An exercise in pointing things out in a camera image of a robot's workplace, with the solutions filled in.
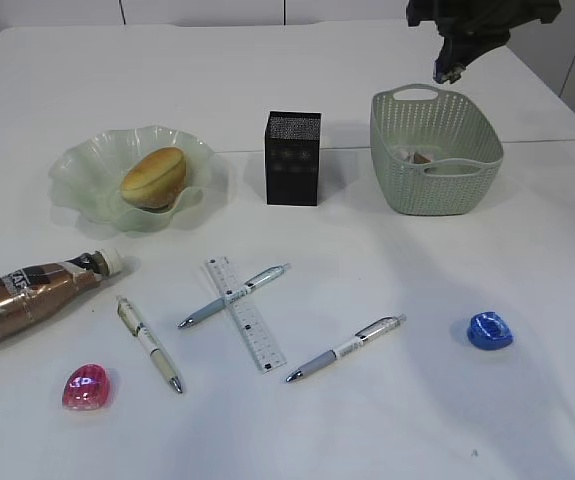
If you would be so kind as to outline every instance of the pen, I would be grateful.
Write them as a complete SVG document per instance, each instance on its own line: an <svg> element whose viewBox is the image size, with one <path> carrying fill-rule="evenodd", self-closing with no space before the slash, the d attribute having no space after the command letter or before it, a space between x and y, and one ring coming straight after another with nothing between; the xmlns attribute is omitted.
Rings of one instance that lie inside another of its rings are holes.
<svg viewBox="0 0 575 480"><path fill-rule="evenodd" d="M165 381L169 383L177 393L183 393L180 379L178 378L178 371L171 359L163 351L158 339L156 339L151 330L147 328L138 315L138 312L136 312L131 303L129 303L129 300L120 295L118 295L116 299L118 300L118 316L122 319L125 326L134 337L140 340L140 344L149 354L149 358L154 362L154 365L156 365L156 368Z"/></svg>
<svg viewBox="0 0 575 480"><path fill-rule="evenodd" d="M280 265L278 267L271 267L267 270L260 272L255 277L250 278L238 290L225 292L225 295L217 300L214 300L209 305L201 308L197 312L192 313L189 317L178 324L178 328L187 328L202 322L206 318L211 317L213 314L220 312L227 305L234 303L236 300L241 299L245 295L249 295L263 285L267 285L272 280L277 279L289 270L290 265Z"/></svg>
<svg viewBox="0 0 575 480"><path fill-rule="evenodd" d="M312 361L307 362L305 365L292 372L285 379L285 381L287 383L291 383L297 380L301 380L311 375L312 373L325 368L327 365L331 365L336 360L340 360L345 355L358 350L360 347L365 346L365 344L370 343L372 340L387 332L392 331L394 328L399 327L406 320L407 317L405 315L401 315L399 317L381 318L368 327L365 327L361 331L355 333L351 340L343 343L342 345L339 345L336 348L327 350L322 355L318 355Z"/></svg>

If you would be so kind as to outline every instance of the white table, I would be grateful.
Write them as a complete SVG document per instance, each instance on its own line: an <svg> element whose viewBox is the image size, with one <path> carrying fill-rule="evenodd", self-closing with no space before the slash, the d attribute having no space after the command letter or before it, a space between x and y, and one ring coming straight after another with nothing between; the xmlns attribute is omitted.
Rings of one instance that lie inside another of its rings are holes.
<svg viewBox="0 0 575 480"><path fill-rule="evenodd" d="M367 150L322 153L317 208L266 206L263 154L227 154L202 202L152 235L51 206L51 159L1 148L0 274L107 245L133 273L0 346L0 479L575 479L575 142L506 145L489 194L449 218L392 212ZM201 263L219 254L243 276L292 263L254 295L287 366L258 373L223 314L176 330L214 298ZM186 394L117 318L118 293ZM504 316L512 346L468 344L468 318L485 310ZM401 312L397 331L283 383ZM111 406L63 410L65 380L89 362L109 369Z"/></svg>
<svg viewBox="0 0 575 480"><path fill-rule="evenodd" d="M0 135L58 149L110 128L162 124L216 151L263 149L270 110L323 114L323 147L369 146L374 94L433 84L442 39L404 20L181 28L13 28L0 34ZM504 142L575 140L575 114L510 50L456 90Z"/></svg>

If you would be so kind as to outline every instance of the pink candy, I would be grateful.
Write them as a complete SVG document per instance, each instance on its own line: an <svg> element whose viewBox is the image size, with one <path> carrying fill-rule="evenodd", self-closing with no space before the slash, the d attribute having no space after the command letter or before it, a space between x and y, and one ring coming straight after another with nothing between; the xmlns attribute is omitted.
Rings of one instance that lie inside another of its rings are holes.
<svg viewBox="0 0 575 480"><path fill-rule="evenodd" d="M100 365L83 365L71 374L63 390L63 407L95 410L107 402L109 377Z"/></svg>

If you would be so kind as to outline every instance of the green plastic basket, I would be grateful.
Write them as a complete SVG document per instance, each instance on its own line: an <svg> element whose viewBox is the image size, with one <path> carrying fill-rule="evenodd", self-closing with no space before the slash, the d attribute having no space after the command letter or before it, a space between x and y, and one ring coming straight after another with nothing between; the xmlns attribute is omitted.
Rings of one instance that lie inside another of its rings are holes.
<svg viewBox="0 0 575 480"><path fill-rule="evenodd" d="M396 98L406 90L429 90L435 97ZM408 215L469 212L489 190L503 159L500 140L480 109L465 95L429 85L375 95L370 130L380 188L391 208ZM431 162L413 163L408 158L413 153Z"/></svg>

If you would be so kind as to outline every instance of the black box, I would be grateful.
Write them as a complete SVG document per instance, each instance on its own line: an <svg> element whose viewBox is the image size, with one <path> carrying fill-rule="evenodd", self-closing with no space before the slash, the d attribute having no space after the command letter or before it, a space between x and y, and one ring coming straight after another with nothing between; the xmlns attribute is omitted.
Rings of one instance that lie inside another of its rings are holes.
<svg viewBox="0 0 575 480"><path fill-rule="evenodd" d="M270 112L265 179L270 205L318 205L320 113Z"/></svg>

